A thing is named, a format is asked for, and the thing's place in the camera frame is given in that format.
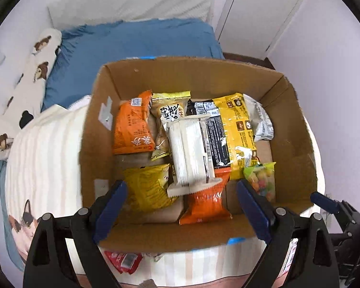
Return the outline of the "white textured headboard pillow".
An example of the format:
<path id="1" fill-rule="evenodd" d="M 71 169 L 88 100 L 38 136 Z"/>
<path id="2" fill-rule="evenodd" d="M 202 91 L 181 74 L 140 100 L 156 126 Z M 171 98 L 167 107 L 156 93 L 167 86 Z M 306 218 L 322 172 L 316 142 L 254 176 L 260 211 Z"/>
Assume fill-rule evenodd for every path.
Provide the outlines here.
<path id="1" fill-rule="evenodd" d="M 117 21 L 141 22 L 150 19 L 200 19 L 208 22 L 213 0 L 59 0 L 48 6 L 54 28 Z"/>

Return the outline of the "orange puffed snack bag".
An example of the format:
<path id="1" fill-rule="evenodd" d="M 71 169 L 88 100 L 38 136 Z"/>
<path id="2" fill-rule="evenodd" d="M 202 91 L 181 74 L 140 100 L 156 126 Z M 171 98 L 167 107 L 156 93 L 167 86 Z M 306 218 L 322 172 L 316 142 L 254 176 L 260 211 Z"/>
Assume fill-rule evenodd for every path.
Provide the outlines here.
<path id="1" fill-rule="evenodd" d="M 222 181 L 204 191 L 186 196 L 187 209 L 179 219 L 180 225 L 229 220 L 231 213 L 223 206 L 222 193 L 231 174 L 231 168 L 215 169 L 215 177 Z"/>

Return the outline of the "orange snack packet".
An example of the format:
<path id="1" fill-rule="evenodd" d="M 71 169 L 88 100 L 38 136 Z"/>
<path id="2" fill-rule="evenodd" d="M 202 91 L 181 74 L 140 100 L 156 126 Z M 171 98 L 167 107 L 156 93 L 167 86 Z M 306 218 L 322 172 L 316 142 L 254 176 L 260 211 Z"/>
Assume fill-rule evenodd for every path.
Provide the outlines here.
<path id="1" fill-rule="evenodd" d="M 155 141 L 148 124 L 152 95 L 147 90 L 120 105 L 114 131 L 114 155 L 154 150 Z"/>

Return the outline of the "wall socket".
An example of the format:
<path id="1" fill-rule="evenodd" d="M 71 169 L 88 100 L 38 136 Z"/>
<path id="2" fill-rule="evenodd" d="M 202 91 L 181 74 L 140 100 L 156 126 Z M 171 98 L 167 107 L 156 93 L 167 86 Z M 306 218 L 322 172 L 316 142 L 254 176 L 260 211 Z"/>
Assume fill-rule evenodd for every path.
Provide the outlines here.
<path id="1" fill-rule="evenodd" d="M 3 62 L 5 61 L 5 59 L 6 59 L 5 54 L 3 54 L 2 52 L 0 52 L 0 65 L 3 64 Z"/>

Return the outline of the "colourful gumball bag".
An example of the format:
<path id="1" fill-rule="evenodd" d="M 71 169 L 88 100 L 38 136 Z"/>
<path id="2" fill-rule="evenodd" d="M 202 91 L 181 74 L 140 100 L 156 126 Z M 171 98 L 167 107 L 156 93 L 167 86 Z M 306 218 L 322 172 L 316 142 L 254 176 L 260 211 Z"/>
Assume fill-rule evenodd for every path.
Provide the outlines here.
<path id="1" fill-rule="evenodd" d="M 251 184 L 258 195 L 265 197 L 269 202 L 276 201 L 276 185 L 274 178 L 275 162 L 258 164 L 245 168 L 245 179 Z"/>

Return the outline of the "yellow biscuit snack bag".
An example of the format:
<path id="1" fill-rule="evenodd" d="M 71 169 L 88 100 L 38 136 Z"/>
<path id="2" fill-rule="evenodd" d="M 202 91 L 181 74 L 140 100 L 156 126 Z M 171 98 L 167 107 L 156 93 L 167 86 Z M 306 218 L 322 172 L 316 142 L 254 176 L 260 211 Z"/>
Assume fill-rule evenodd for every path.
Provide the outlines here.
<path id="1" fill-rule="evenodd" d="M 170 154 L 170 144 L 166 135 L 169 122 L 186 115 L 187 102 L 191 92 L 153 93 L 151 99 L 151 113 L 156 118 L 157 134 L 155 149 L 151 160 L 156 161 Z"/>

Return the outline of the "black silver snack packet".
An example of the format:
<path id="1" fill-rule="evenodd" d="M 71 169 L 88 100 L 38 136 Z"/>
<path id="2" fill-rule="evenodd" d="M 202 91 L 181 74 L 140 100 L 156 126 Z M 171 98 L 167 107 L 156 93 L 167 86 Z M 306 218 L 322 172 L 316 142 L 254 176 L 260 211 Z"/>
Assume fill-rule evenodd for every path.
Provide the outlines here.
<path id="1" fill-rule="evenodd" d="M 209 115 L 206 119 L 206 128 L 214 167 L 229 167 L 231 162 L 224 126 L 220 111 L 213 100 L 206 100 L 202 102 L 188 100 L 186 113 L 188 115 Z"/>

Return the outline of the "white silver snack packet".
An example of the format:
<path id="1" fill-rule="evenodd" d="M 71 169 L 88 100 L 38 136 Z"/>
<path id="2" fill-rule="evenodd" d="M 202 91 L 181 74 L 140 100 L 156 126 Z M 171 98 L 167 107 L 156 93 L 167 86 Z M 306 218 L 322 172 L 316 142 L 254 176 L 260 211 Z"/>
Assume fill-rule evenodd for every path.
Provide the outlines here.
<path id="1" fill-rule="evenodd" d="M 249 114 L 254 141 L 271 141 L 274 138 L 274 127 L 262 104 L 246 94 L 243 97 Z"/>

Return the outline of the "bear print long pillow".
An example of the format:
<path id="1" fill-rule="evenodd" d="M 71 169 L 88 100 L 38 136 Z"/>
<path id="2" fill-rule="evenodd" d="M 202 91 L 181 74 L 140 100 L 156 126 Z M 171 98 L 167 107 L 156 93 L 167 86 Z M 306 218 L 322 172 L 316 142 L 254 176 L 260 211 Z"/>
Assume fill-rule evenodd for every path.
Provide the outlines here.
<path id="1" fill-rule="evenodd" d="M 61 46 L 60 30 L 44 30 L 27 58 L 23 73 L 15 85 L 0 116 L 0 159 L 9 156 L 14 138 L 35 117 L 39 116 L 47 79 Z"/>

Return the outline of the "yellow noodle packet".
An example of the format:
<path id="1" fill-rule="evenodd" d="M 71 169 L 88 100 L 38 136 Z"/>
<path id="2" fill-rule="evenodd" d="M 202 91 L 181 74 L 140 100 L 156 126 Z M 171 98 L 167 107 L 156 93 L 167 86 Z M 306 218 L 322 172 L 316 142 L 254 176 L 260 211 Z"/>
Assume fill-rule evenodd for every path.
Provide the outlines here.
<path id="1" fill-rule="evenodd" d="M 232 180 L 244 176 L 245 168 L 258 164 L 258 151 L 254 141 L 249 113 L 243 94 L 213 99 L 218 108 L 228 145 Z"/>

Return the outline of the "blue bed sheet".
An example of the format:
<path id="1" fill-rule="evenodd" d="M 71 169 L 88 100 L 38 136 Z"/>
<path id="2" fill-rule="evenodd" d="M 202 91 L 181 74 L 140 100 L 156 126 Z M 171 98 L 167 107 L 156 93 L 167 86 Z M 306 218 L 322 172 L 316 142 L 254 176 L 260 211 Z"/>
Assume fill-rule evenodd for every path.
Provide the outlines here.
<path id="1" fill-rule="evenodd" d="M 213 28 L 200 19 L 152 19 L 142 22 L 82 25 L 63 30 L 47 79 L 42 109 L 68 107 L 91 94 L 102 65 L 150 57 L 223 59 Z"/>

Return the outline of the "white nitz snack packet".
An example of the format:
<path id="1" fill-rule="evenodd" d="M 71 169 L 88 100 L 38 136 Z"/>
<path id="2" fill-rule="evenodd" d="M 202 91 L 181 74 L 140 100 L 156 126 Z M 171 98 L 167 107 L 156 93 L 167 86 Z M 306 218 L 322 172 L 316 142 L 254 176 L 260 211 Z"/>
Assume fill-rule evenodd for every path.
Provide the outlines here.
<path id="1" fill-rule="evenodd" d="M 167 189 L 169 197 L 204 191 L 222 181 L 215 177 L 206 128 L 208 117 L 208 114 L 185 116 L 167 125 L 175 171 L 174 182 Z"/>

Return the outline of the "small white candy packet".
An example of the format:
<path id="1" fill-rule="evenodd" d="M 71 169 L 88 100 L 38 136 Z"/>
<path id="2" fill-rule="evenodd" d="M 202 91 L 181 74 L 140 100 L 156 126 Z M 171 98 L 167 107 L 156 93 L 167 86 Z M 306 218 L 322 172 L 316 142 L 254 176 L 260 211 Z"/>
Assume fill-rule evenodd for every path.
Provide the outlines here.
<path id="1" fill-rule="evenodd" d="M 143 256 L 154 262 L 158 262 L 164 256 L 164 254 L 163 253 L 144 253 Z"/>

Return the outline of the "yellow crisp bag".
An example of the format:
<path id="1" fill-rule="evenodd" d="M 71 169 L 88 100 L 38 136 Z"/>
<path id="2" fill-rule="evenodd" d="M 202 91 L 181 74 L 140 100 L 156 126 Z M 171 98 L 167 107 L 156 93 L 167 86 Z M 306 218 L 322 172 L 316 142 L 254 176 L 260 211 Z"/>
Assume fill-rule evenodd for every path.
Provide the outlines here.
<path id="1" fill-rule="evenodd" d="M 144 215 L 173 205 L 178 198 L 168 196 L 169 171 L 170 164 L 125 169 L 123 180 L 127 184 L 127 198 L 121 213 Z"/>

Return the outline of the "red triangular snack packet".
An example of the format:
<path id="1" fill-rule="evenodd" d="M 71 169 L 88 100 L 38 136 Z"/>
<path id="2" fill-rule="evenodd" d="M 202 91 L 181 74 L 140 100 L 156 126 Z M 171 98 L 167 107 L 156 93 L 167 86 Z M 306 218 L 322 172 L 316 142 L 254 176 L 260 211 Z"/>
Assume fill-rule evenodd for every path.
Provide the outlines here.
<path id="1" fill-rule="evenodd" d="M 104 254 L 120 274 L 126 273 L 132 275 L 136 272 L 139 264 L 143 260 L 143 256 L 140 253 L 104 251 Z"/>

